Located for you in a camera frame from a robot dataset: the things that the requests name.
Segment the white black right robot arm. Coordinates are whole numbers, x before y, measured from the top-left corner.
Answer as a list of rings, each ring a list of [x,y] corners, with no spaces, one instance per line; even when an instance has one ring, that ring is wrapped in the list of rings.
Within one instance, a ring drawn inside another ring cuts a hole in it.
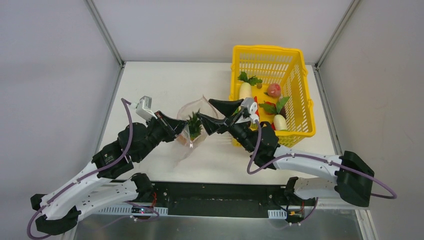
[[[199,112],[198,119],[209,135],[229,133],[251,153],[248,174],[270,168],[311,175],[310,178],[289,178],[283,192],[288,204],[296,205],[316,197],[340,197],[357,207],[369,206],[375,173],[355,152],[321,155],[279,144],[275,128],[267,121],[260,121],[256,114],[258,104],[251,97],[236,101],[209,99],[208,102],[224,118]]]

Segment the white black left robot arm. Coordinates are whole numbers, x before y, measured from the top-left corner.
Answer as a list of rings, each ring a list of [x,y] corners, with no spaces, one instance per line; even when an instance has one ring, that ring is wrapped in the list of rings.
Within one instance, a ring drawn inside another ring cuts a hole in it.
[[[132,170],[161,142],[172,142],[186,128],[186,120],[174,119],[161,111],[146,124],[130,121],[118,133],[117,140],[105,145],[75,177],[49,194],[30,198],[37,212],[31,219],[36,229],[47,237],[73,229],[85,217],[116,203],[147,202],[153,185],[145,173],[135,173],[128,180],[106,190],[95,192],[122,174]]]

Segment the toy pineapple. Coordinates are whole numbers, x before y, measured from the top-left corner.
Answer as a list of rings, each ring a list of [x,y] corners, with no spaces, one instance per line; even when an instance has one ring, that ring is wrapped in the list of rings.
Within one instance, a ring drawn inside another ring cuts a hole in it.
[[[192,111],[190,114],[183,118],[183,120],[188,121],[188,125],[177,137],[177,141],[180,144],[188,146],[189,148],[194,148],[196,146],[196,140],[202,135],[203,131],[203,126],[197,117],[197,113],[200,113],[200,109],[197,111]]]

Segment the clear pink zip top bag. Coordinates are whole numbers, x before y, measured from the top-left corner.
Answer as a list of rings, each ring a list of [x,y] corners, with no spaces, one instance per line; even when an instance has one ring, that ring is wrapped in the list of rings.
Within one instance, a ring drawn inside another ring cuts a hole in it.
[[[158,157],[170,164],[172,168],[190,157],[208,137],[197,116],[198,113],[212,117],[218,116],[218,112],[204,95],[197,100],[186,103],[179,109],[176,118],[187,121],[187,126],[174,141],[160,145],[159,148],[155,149]]]

